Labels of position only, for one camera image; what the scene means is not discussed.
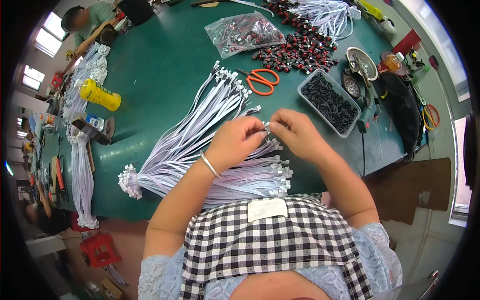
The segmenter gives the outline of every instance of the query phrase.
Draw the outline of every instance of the hair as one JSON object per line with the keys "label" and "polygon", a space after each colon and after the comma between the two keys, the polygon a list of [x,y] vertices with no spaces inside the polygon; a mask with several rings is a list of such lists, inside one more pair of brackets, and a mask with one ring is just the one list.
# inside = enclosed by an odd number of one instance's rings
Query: hair
{"label": "hair", "polygon": [[28,130],[29,128],[26,128],[27,127],[27,123],[28,123],[28,119],[25,118],[25,117],[22,117],[22,130]]}
{"label": "hair", "polygon": [[29,214],[27,214],[27,207],[30,205],[30,203],[25,199],[20,200],[20,202],[21,202],[21,205],[23,206],[23,212],[24,212],[25,220],[27,221],[28,224],[34,225],[35,222],[33,222],[31,217],[29,216]]}
{"label": "hair", "polygon": [[72,27],[72,22],[77,16],[78,12],[84,9],[85,9],[84,7],[78,5],[67,10],[67,12],[63,15],[63,18],[61,19],[62,29],[68,32]]}

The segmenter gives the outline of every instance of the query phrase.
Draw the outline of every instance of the bottle label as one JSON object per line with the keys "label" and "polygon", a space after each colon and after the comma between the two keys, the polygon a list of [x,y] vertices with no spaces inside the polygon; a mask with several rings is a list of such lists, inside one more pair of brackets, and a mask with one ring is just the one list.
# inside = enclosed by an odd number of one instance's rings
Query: bottle label
{"label": "bottle label", "polygon": [[53,125],[53,120],[55,119],[54,115],[49,114],[47,117],[47,124]]}
{"label": "bottle label", "polygon": [[377,69],[378,69],[379,73],[383,73],[383,72],[388,71],[390,68],[387,67],[387,65],[385,65],[385,63],[383,61],[381,61],[381,62],[378,63]]}
{"label": "bottle label", "polygon": [[99,85],[97,82],[95,82],[95,85],[96,85],[99,89],[101,89],[102,91],[104,91],[105,93],[110,94],[110,95],[113,95],[113,93],[112,93],[111,91],[107,90],[107,89],[104,88],[102,85]]}
{"label": "bottle label", "polygon": [[87,114],[86,121],[93,127],[100,130],[100,121],[94,115]]}

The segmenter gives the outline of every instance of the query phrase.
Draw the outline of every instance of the silver bangle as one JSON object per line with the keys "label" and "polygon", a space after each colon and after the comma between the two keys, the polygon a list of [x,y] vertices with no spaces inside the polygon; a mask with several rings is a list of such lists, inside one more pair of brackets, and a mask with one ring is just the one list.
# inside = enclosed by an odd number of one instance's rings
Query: silver bangle
{"label": "silver bangle", "polygon": [[205,153],[203,152],[203,150],[200,150],[200,155],[202,156],[202,159],[204,160],[204,162],[207,164],[208,168],[210,169],[210,171],[212,171],[213,175],[215,175],[215,177],[217,178],[222,178],[222,176],[220,176],[220,174],[218,174],[215,169],[212,167],[212,165],[210,164],[210,162],[208,161],[208,159],[205,157]]}

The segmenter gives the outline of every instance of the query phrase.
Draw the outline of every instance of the hand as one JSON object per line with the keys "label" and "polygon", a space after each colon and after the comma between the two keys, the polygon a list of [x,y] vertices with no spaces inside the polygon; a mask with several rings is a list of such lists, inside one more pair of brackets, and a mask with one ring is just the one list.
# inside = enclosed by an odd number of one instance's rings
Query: hand
{"label": "hand", "polygon": [[227,121],[213,137],[206,158],[220,174],[244,161],[267,136],[265,126],[256,117],[245,116]]}
{"label": "hand", "polygon": [[287,144],[293,154],[311,162],[318,159],[322,150],[328,147],[307,115],[294,110],[277,110],[270,118],[268,128]]}
{"label": "hand", "polygon": [[84,55],[84,54],[85,54],[85,51],[87,51],[89,45],[90,45],[90,44],[87,44],[87,43],[85,43],[85,42],[81,43],[81,44],[78,46],[78,48],[75,49],[75,55],[74,55],[74,57],[73,57],[72,60],[77,61],[77,59],[78,59],[80,56]]}

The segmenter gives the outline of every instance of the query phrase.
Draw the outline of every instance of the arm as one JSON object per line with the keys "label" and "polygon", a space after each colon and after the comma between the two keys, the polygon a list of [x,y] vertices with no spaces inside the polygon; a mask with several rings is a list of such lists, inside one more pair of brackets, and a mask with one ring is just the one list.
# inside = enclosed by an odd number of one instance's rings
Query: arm
{"label": "arm", "polygon": [[73,35],[73,37],[75,38],[75,48],[78,48],[78,46],[85,41],[84,37],[81,35]]}
{"label": "arm", "polygon": [[87,49],[88,49],[88,46],[95,41],[96,37],[100,34],[103,27],[105,27],[105,25],[110,24],[110,25],[114,26],[117,22],[118,21],[115,18],[113,18],[109,21],[103,22],[85,41],[83,41],[77,47],[77,49],[75,50],[75,56],[73,57],[72,61],[77,61],[77,59],[80,56],[84,55],[85,51],[87,51]]}
{"label": "arm", "polygon": [[350,226],[360,228],[380,222],[365,183],[325,142],[306,115],[281,108],[273,114],[269,128],[293,154],[318,167],[336,208]]}
{"label": "arm", "polygon": [[52,216],[52,209],[50,207],[50,201],[45,196],[45,193],[43,193],[43,184],[40,180],[38,180],[36,182],[36,186],[38,187],[38,192],[40,193],[40,201],[43,204],[43,208],[45,209],[45,213],[47,214],[47,217],[50,219],[50,217]]}
{"label": "arm", "polygon": [[[226,122],[215,133],[205,156],[217,173],[238,165],[266,137],[256,117]],[[200,213],[215,176],[200,158],[158,205],[145,234],[144,258],[173,256],[184,243],[188,223]]]}

